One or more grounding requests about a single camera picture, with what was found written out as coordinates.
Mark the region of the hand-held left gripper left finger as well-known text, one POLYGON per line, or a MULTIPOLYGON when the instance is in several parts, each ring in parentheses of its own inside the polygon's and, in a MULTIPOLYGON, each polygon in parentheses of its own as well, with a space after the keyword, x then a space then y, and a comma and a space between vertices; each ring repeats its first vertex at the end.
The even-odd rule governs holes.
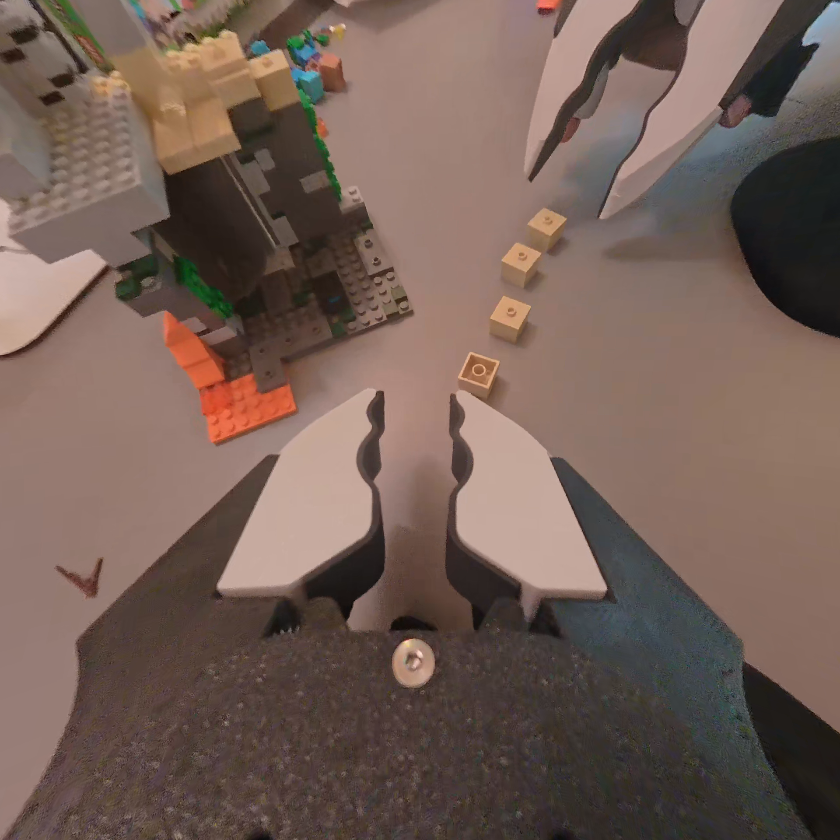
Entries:
POLYGON ((329 598, 344 619, 381 578, 385 395, 362 390, 278 454, 217 581, 222 597, 329 598))

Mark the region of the pile of small colourful bricks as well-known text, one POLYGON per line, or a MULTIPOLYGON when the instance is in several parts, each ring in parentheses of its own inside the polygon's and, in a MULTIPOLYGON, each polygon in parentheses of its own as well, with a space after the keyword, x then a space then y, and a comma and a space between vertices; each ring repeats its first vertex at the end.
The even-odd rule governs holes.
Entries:
POLYGON ((328 50, 346 30, 346 24, 303 29, 284 49, 270 49, 264 39, 248 44, 251 73, 270 110, 291 105, 293 95, 317 103, 326 92, 346 88, 342 60, 328 50))

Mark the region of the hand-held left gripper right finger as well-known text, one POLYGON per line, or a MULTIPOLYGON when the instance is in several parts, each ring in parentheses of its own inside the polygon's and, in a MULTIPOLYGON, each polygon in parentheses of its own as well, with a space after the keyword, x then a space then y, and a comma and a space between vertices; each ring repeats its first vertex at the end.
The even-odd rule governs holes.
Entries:
POLYGON ((608 585, 543 445, 465 391, 449 397, 455 488, 446 576, 478 629, 500 599, 526 624, 552 601, 601 602, 608 585))

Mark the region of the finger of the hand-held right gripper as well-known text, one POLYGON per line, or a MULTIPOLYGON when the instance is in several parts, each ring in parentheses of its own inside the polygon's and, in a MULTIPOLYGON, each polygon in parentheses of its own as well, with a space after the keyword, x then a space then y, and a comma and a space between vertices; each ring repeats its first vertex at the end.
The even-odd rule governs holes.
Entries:
POLYGON ((771 25, 782 1, 706 1, 688 23, 686 53, 617 169, 598 215, 608 219, 643 196, 718 123, 720 102, 771 25))
POLYGON ((523 170, 533 181, 592 115, 642 1, 563 2, 528 128, 523 170))

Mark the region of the brown toy branch piece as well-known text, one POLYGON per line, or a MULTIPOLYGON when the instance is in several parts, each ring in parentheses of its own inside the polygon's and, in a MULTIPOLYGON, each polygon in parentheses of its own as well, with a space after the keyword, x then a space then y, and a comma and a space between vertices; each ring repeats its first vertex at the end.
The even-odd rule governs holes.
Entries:
POLYGON ((68 570, 60 564, 57 564, 55 568, 65 580, 74 585, 86 598, 91 599, 98 596, 102 566, 103 558, 100 557, 88 575, 68 570))

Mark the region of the white flat board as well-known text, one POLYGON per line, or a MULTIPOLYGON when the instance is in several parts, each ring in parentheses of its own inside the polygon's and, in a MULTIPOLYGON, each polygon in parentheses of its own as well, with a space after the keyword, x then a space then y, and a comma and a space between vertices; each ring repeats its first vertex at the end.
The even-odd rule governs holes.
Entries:
POLYGON ((1 202, 1 355, 26 349, 106 271, 106 263, 84 251, 48 264, 8 234, 9 207, 1 202))

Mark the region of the grey toy brick building model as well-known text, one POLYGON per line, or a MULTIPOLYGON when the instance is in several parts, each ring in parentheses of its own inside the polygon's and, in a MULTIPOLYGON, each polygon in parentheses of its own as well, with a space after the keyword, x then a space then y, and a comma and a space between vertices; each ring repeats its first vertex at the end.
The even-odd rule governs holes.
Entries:
POLYGON ((100 70, 1 2, 2 201, 48 264, 91 251, 221 445, 297 412, 286 363, 413 313, 306 97, 270 110, 235 31, 157 48, 128 2, 79 2, 100 70))

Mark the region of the grey desk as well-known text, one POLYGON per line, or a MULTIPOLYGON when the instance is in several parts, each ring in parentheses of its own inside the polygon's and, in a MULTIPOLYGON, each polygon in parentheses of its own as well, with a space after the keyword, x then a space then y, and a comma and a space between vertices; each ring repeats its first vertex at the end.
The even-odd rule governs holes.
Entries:
POLYGON ((644 199, 596 213, 670 81, 621 63, 539 178, 522 171, 553 21, 534 2, 331 8, 348 90, 323 103, 414 315, 290 366, 298 414, 221 447, 161 337, 104 278, 2 360, 2 833, 67 723, 77 638, 261 459, 365 387, 385 393, 387 566, 358 629, 456 628, 444 572, 448 397, 468 352, 490 403, 567 459, 740 636, 748 661, 838 728, 838 341, 776 310, 729 221, 746 174, 838 133, 838 5, 775 119, 715 128, 644 199), (501 260, 543 207, 567 217, 525 288, 501 260), (490 334, 502 297, 531 306, 490 334), (98 596, 57 571, 88 575, 98 596))

